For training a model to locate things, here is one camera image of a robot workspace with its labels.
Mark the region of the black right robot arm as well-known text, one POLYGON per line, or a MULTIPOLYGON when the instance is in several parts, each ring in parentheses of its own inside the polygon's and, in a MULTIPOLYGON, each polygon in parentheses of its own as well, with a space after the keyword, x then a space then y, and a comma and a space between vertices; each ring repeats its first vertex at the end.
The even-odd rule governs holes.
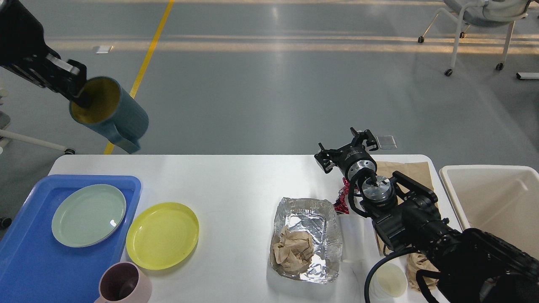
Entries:
POLYGON ((377 163, 369 154, 379 149, 375 136, 369 129, 350 130, 352 142, 339 149, 319 143, 315 159, 326 174, 339 168, 349 184, 350 209, 370 218, 376 234, 391 250, 366 276, 366 302, 370 302, 370 285, 381 266, 421 253, 436 268, 416 271, 419 290, 429 303, 437 299, 425 278, 436 279, 437 289, 451 303, 537 303, 537 259, 489 232, 451 228, 449 219, 440 215, 433 190, 400 171, 389 178, 377 174, 377 163))

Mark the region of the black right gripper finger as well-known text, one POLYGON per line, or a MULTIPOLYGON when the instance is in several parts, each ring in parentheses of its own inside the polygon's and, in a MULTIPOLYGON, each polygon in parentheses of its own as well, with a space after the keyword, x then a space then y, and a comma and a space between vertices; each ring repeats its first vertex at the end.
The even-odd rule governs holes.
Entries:
POLYGON ((337 166, 335 158, 338 157, 338 149, 325 149, 322 143, 318 143, 320 151, 314 155, 320 168, 325 174, 329 174, 333 167, 337 166))
POLYGON ((366 152, 379 149, 379 142, 370 129, 358 132, 355 128, 350 128, 350 132, 352 132, 353 136, 352 142, 350 143, 351 147, 360 148, 366 152))

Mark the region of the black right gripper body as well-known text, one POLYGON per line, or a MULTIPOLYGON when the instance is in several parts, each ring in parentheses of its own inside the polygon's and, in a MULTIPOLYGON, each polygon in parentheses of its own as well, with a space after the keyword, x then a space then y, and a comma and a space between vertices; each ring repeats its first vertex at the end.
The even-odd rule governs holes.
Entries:
POLYGON ((333 167, 338 167, 345 179, 350 181, 358 174, 369 175, 377 171, 376 162, 362 144, 358 146, 348 144, 339 149, 329 149, 326 154, 329 158, 327 174, 333 167))

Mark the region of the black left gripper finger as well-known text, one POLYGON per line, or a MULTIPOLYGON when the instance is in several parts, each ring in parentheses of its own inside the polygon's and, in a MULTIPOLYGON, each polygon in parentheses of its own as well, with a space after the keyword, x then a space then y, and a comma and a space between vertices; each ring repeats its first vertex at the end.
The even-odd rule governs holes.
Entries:
POLYGON ((82 108, 91 105, 90 97, 83 92, 87 82, 86 65, 76 60, 63 61, 52 54, 43 59, 43 86, 61 94, 82 108))

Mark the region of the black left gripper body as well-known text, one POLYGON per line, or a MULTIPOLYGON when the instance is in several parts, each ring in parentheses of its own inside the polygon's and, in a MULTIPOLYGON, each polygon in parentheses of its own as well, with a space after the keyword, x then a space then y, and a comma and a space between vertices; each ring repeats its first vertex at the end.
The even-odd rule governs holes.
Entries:
POLYGON ((36 85, 56 83, 47 56, 59 54, 46 45, 44 29, 19 0, 2 0, 0 12, 1 66, 36 85))

